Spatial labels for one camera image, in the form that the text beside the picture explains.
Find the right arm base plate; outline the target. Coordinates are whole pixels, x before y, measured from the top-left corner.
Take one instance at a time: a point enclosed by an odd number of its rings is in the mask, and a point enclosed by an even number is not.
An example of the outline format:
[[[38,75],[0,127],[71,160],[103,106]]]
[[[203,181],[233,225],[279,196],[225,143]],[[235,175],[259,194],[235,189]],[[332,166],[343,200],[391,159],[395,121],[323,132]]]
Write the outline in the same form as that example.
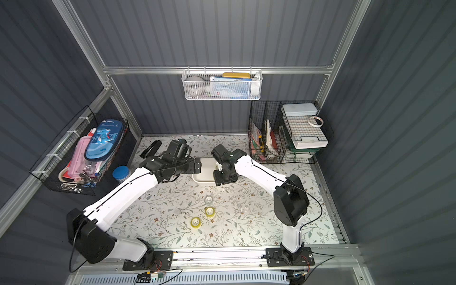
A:
[[[314,255],[310,247],[300,247],[297,252],[290,253],[285,248],[267,248],[262,256],[269,267],[309,267],[315,265]]]

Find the yellow tape roll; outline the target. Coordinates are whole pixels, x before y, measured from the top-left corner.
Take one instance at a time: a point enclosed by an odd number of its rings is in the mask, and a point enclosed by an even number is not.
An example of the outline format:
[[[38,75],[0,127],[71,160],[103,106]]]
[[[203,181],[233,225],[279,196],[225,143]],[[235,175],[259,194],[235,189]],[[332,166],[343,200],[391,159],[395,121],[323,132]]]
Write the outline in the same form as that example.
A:
[[[205,208],[205,215],[208,218],[212,218],[215,215],[215,209],[213,207],[206,207]]]
[[[198,229],[201,226],[201,219],[199,217],[193,217],[191,219],[191,226],[194,229]]]

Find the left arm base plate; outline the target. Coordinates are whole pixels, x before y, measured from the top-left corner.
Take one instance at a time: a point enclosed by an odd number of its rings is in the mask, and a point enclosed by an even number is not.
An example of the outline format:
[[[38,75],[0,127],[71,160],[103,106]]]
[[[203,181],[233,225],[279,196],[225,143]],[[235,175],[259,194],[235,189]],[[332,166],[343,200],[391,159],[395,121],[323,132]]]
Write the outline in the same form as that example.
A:
[[[154,251],[147,252],[140,261],[133,262],[125,260],[122,270],[123,271],[164,271],[169,270],[173,261],[173,251]]]

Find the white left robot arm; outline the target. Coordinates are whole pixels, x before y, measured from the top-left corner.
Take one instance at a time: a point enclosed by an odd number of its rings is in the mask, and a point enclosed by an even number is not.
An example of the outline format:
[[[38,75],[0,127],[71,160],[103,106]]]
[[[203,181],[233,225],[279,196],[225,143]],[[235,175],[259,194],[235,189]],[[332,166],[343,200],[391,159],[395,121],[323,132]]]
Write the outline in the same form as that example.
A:
[[[84,210],[73,209],[66,217],[72,249],[90,264],[120,259],[150,268],[155,263],[154,248],[141,238],[110,235],[117,218],[143,194],[180,175],[200,171],[199,160],[191,156],[186,140],[173,140],[159,156],[149,154],[140,167],[106,196]]]

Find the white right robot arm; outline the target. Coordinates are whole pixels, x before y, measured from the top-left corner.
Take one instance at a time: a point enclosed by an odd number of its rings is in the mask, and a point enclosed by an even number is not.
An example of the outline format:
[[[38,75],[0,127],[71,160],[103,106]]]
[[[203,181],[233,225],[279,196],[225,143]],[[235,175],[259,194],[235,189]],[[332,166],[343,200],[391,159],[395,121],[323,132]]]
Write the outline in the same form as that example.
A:
[[[296,175],[281,175],[258,163],[244,151],[236,149],[230,152],[221,144],[213,148],[211,155],[222,167],[213,172],[217,186],[235,183],[239,176],[243,176],[273,197],[274,214],[283,224],[283,252],[292,255],[300,251],[300,231],[310,205],[300,178]]]

